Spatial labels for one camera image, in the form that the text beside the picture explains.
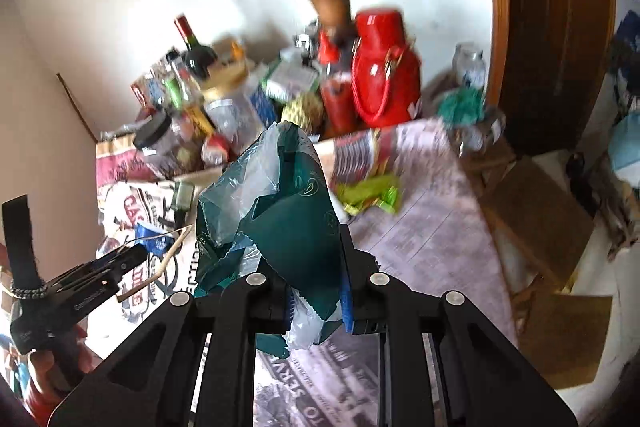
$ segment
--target black jar lid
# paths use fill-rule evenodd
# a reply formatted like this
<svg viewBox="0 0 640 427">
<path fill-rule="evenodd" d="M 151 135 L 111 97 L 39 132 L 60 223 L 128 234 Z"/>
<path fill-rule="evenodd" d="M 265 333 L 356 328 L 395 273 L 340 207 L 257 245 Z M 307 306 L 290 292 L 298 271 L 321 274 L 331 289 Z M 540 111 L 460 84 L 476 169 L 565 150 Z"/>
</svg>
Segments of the black jar lid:
<svg viewBox="0 0 640 427">
<path fill-rule="evenodd" d="M 142 151 L 155 145 L 171 127 L 171 117 L 166 111 L 158 111 L 151 120 L 145 123 L 133 139 L 133 147 Z"/>
</svg>

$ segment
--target clear plastic bag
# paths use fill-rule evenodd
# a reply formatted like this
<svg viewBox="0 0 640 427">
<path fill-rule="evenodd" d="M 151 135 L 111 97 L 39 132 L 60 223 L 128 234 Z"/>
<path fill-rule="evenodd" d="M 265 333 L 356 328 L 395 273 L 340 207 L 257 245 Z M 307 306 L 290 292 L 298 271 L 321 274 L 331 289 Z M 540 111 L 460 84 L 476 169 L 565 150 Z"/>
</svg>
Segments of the clear plastic bag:
<svg viewBox="0 0 640 427">
<path fill-rule="evenodd" d="M 260 259 L 262 259 L 262 254 L 258 247 L 251 245 L 250 247 L 246 247 L 244 249 L 244 253 L 242 254 L 242 259 L 238 264 L 238 275 L 240 277 L 244 277 L 245 275 L 249 275 L 255 271 L 258 271 L 258 264 L 260 264 Z"/>
<path fill-rule="evenodd" d="M 279 135 L 278 126 L 269 127 L 229 167 L 229 172 L 235 174 L 230 182 L 216 187 L 216 190 L 207 189 L 200 195 L 201 199 L 210 201 L 220 210 L 215 219 L 207 219 L 210 237 L 217 247 L 233 241 L 240 220 L 249 213 L 257 198 L 277 193 L 280 175 L 277 150 Z"/>
<path fill-rule="evenodd" d="M 300 296 L 298 290 L 293 288 L 292 291 L 295 302 L 293 318 L 289 331 L 283 337 L 289 349 L 309 349 L 320 341 L 324 320 L 306 302 L 306 299 Z"/>
</svg>

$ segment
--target red handle strap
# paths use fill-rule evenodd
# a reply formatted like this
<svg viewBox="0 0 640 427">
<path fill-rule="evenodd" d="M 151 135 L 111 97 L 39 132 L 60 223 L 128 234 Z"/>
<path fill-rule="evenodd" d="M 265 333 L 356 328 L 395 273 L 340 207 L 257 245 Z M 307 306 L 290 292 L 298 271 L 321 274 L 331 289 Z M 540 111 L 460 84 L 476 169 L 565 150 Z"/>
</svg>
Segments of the red handle strap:
<svg viewBox="0 0 640 427">
<path fill-rule="evenodd" d="M 356 45 L 356 49 L 353 52 L 353 60 L 351 62 L 351 71 L 355 73 L 357 57 L 358 57 L 358 49 L 360 47 L 360 41 Z M 399 48 L 398 46 L 391 46 L 385 55 L 385 90 L 382 93 L 382 101 L 380 102 L 380 107 L 376 112 L 369 112 L 368 110 L 362 107 L 362 102 L 360 100 L 360 93 L 358 92 L 358 76 L 356 74 L 352 74 L 351 79 L 351 90 L 353 92 L 353 103 L 356 107 L 356 111 L 358 112 L 364 120 L 377 120 L 380 118 L 383 113 L 386 111 L 386 106 L 389 103 L 389 91 L 391 88 L 391 77 L 395 73 L 396 69 L 400 65 L 402 61 L 402 57 L 404 56 L 404 52 L 409 48 L 409 46 L 404 46 L 403 48 Z M 398 58 L 391 59 L 392 55 L 396 55 Z"/>
</svg>

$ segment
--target red thermos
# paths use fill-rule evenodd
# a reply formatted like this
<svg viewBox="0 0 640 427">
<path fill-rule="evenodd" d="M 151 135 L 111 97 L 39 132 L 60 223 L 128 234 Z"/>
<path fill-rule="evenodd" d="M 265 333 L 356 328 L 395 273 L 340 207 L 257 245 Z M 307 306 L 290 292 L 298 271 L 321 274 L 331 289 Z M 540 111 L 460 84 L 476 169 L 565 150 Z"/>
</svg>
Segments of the red thermos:
<svg viewBox="0 0 640 427">
<path fill-rule="evenodd" d="M 355 24 L 360 35 L 351 68 L 356 111 L 369 127 L 413 120 L 420 111 L 420 58 L 404 38 L 402 14 L 393 8 L 362 10 Z"/>
</svg>

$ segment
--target wine bottle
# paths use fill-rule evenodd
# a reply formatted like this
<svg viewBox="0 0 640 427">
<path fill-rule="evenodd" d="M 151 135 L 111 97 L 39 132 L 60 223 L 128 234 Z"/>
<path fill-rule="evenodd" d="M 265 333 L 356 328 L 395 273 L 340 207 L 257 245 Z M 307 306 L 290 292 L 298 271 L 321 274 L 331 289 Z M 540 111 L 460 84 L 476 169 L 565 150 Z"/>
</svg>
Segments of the wine bottle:
<svg viewBox="0 0 640 427">
<path fill-rule="evenodd" d="M 187 68 L 195 78 L 206 80 L 209 78 L 207 68 L 218 60 L 216 52 L 198 42 L 184 14 L 178 15 L 174 19 L 174 23 L 184 43 L 187 45 L 187 51 L 182 56 L 182 60 L 184 60 Z"/>
</svg>

